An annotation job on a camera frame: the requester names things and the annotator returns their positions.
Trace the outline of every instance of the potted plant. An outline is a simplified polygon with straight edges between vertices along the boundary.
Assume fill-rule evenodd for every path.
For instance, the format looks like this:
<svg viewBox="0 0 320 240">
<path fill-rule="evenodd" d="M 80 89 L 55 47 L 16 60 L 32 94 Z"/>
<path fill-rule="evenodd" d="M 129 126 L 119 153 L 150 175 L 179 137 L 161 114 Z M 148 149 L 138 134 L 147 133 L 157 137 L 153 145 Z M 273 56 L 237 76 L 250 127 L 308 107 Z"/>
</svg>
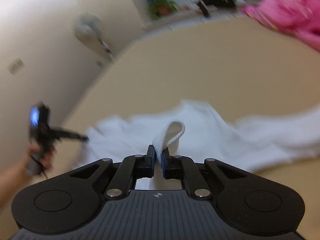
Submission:
<svg viewBox="0 0 320 240">
<path fill-rule="evenodd" d="M 154 0 L 149 4 L 150 17 L 159 19 L 177 11 L 177 3 L 171 0 Z"/>
</svg>

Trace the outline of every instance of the handheld controller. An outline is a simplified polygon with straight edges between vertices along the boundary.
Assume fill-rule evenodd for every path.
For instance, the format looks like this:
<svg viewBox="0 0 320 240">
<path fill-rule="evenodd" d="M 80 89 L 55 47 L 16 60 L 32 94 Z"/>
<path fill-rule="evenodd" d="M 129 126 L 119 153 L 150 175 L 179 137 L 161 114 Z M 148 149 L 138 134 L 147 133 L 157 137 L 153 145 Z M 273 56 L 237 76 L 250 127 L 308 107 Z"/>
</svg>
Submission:
<svg viewBox="0 0 320 240">
<path fill-rule="evenodd" d="M 40 159 L 44 154 L 50 151 L 55 140 L 60 138 L 78 139 L 81 141 L 87 140 L 87 136 L 82 136 L 78 133 L 62 130 L 61 128 L 51 129 L 48 122 L 50 117 L 50 108 L 44 103 L 39 103 L 31 108 L 30 111 L 30 132 L 29 137 L 31 142 L 36 142 L 41 150 L 31 155 L 31 160 L 27 164 L 27 173 L 30 176 L 39 175 L 43 172 L 43 166 Z"/>
</svg>

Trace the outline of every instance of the pink cloth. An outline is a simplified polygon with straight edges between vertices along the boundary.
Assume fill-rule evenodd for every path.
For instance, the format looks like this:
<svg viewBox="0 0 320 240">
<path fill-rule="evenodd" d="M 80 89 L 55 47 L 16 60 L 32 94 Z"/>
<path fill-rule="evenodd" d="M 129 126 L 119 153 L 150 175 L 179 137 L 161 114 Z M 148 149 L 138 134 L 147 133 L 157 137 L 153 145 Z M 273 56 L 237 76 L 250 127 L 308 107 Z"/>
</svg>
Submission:
<svg viewBox="0 0 320 240">
<path fill-rule="evenodd" d="M 246 6 L 243 12 L 320 52 L 320 0 L 263 0 L 258 6 Z"/>
</svg>

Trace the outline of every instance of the gray ridged surface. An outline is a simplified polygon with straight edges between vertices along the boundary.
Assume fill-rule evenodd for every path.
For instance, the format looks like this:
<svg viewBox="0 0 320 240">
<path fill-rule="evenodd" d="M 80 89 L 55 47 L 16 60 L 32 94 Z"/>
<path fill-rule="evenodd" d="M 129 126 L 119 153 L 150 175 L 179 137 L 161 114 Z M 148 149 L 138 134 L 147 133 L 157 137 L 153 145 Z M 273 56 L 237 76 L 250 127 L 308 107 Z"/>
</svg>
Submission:
<svg viewBox="0 0 320 240">
<path fill-rule="evenodd" d="M 119 201 L 109 201 L 89 224 L 59 236 L 40 236 L 21 229 L 13 240 L 298 240 L 281 236 L 252 236 L 226 224 L 209 202 L 188 197 L 184 190 L 133 190 Z"/>
</svg>

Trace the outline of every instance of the human arm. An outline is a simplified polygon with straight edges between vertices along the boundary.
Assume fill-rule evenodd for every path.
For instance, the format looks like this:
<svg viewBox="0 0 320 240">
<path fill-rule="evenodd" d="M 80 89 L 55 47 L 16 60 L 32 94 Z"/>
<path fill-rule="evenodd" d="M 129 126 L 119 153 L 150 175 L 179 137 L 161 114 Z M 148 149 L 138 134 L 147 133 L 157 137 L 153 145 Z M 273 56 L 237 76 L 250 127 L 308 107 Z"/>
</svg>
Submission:
<svg viewBox="0 0 320 240">
<path fill-rule="evenodd" d="M 27 151 L 26 156 L 17 164 L 11 166 L 2 174 L 0 174 L 0 210 L 12 199 L 12 197 L 23 187 L 31 181 L 31 176 L 26 172 L 26 166 L 30 161 L 30 155 L 34 152 L 40 151 L 38 145 L 31 145 Z M 45 169 L 52 167 L 51 160 L 54 148 L 52 151 L 46 153 L 44 158 L 40 160 Z"/>
</svg>

